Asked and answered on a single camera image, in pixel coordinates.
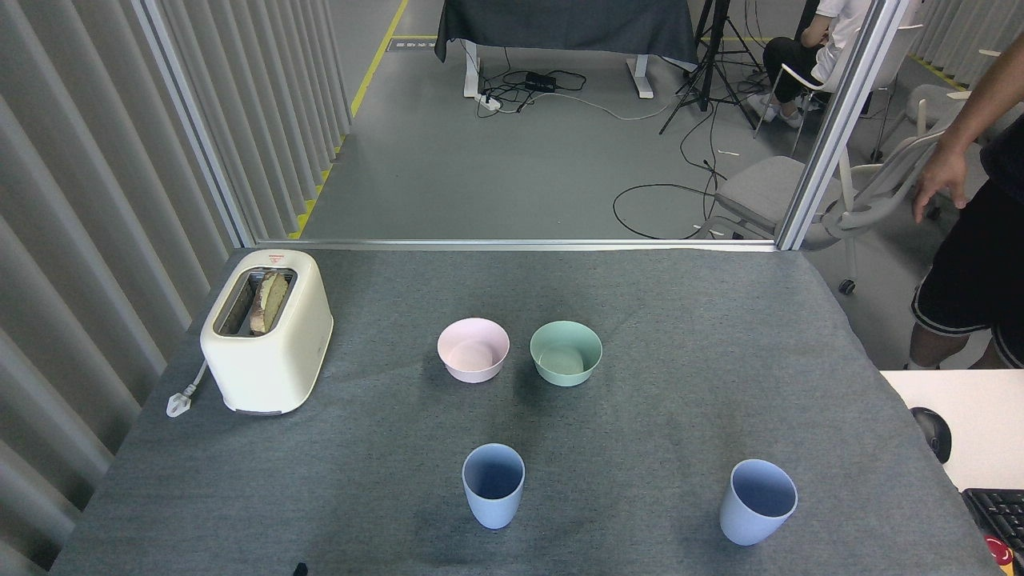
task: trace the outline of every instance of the bread slice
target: bread slice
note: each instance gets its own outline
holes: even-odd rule
[[[256,298],[253,300],[253,315],[249,322],[254,335],[262,336],[273,327],[273,321],[281,312],[281,304],[285,301],[287,291],[288,280],[284,275],[268,272],[263,276]]]

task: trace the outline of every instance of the white shoe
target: white shoe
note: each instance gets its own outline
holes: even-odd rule
[[[751,110],[756,112],[758,116],[764,117],[765,122],[771,122],[774,120],[779,112],[778,106],[771,104],[771,94],[768,92],[750,96],[746,98],[746,105],[750,106]]]
[[[782,122],[788,124],[791,128],[799,128],[800,125],[804,123],[804,115],[800,113],[799,108],[795,110],[791,116],[782,114],[780,109],[778,111],[778,117],[782,119]]]

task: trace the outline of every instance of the tripod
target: tripod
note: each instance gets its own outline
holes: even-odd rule
[[[711,27],[706,30],[705,24],[708,23],[708,14],[711,12],[713,3],[715,6],[715,12],[712,16]],[[740,45],[742,45],[743,48],[741,50],[721,50],[722,33],[725,30],[726,24],[729,25],[729,28],[732,29],[733,34],[735,34],[736,38],[739,40]],[[736,95],[736,91],[732,89],[732,86],[726,79],[725,72],[723,72],[719,64],[715,61],[715,57],[718,54],[746,54],[751,57],[751,60],[754,61],[755,68],[757,68],[759,72],[761,71],[761,67],[757,64],[758,60],[754,57],[754,54],[751,53],[751,49],[746,46],[746,42],[743,41],[741,36],[739,36],[739,32],[736,30],[736,27],[732,25],[732,20],[729,18],[729,0],[705,0],[703,8],[700,10],[700,19],[697,23],[696,42],[698,45],[703,43],[701,38],[703,38],[706,34],[710,37],[710,41],[706,45],[707,49],[705,50],[703,58],[700,59],[697,68],[690,73],[686,84],[679,88],[679,90],[676,90],[676,94],[682,93],[683,96],[679,99],[679,104],[676,105],[676,109],[672,111],[672,115],[665,121],[662,129],[657,131],[658,134],[665,133],[665,129],[669,127],[670,123],[672,123],[672,119],[676,117],[676,113],[679,112],[679,109],[693,102],[699,102],[700,112],[706,112],[708,110],[709,101],[739,106],[739,110],[742,111],[743,118],[745,118],[746,122],[750,123],[751,128],[754,128],[755,126],[754,118],[751,117],[746,109],[740,106],[739,96]],[[718,73],[719,77],[722,78],[722,82],[725,83],[725,89],[729,92],[728,97],[713,98],[711,96],[711,81],[713,78],[712,71]],[[701,80],[702,83],[700,89],[697,90],[697,82]]]

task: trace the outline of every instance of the plastic cup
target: plastic cup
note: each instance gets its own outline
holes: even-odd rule
[[[574,386],[601,361],[601,339],[578,322],[560,320],[540,327],[529,339],[537,371],[556,386]]]
[[[509,354],[509,335],[483,318],[460,320],[437,338],[437,355],[456,379],[483,382],[495,377]]]
[[[479,446],[462,464],[462,488],[469,509],[477,522],[492,530],[505,528],[512,522],[525,480],[526,464],[522,457],[504,444]]]
[[[797,485],[765,460],[743,460],[732,468],[719,522],[725,537],[740,546],[757,544],[797,509]]]

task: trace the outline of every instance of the cable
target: cable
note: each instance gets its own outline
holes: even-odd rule
[[[700,232],[699,230],[694,231],[693,234],[690,234],[689,236],[686,236],[684,238],[659,238],[657,236],[651,236],[649,234],[645,234],[643,232],[640,232],[640,231],[636,230],[635,228],[633,228],[630,224],[626,223],[626,221],[623,220],[622,216],[618,215],[618,208],[617,208],[618,200],[623,196],[626,196],[628,193],[633,192],[634,190],[639,190],[639,189],[642,189],[642,188],[662,187],[662,186],[664,186],[664,187],[670,187],[670,188],[678,188],[680,190],[685,190],[687,192],[692,192],[693,194],[699,194],[699,195],[701,195],[701,203],[703,202],[705,198],[707,198],[708,196],[714,196],[714,195],[709,195],[707,192],[701,192],[701,191],[699,191],[699,190],[697,190],[695,188],[690,188],[688,186],[682,186],[682,184],[673,184],[673,183],[638,184],[638,186],[635,186],[635,187],[632,187],[632,188],[628,188],[628,189],[624,190],[623,192],[620,192],[618,195],[615,196],[615,199],[611,201],[611,213],[615,216],[615,219],[618,220],[618,223],[623,224],[623,228],[625,228],[626,230],[632,232],[633,234],[636,234],[638,236],[642,236],[643,238],[648,238],[650,240],[689,240],[689,239],[693,238],[694,236],[696,236],[696,234],[698,232]]]

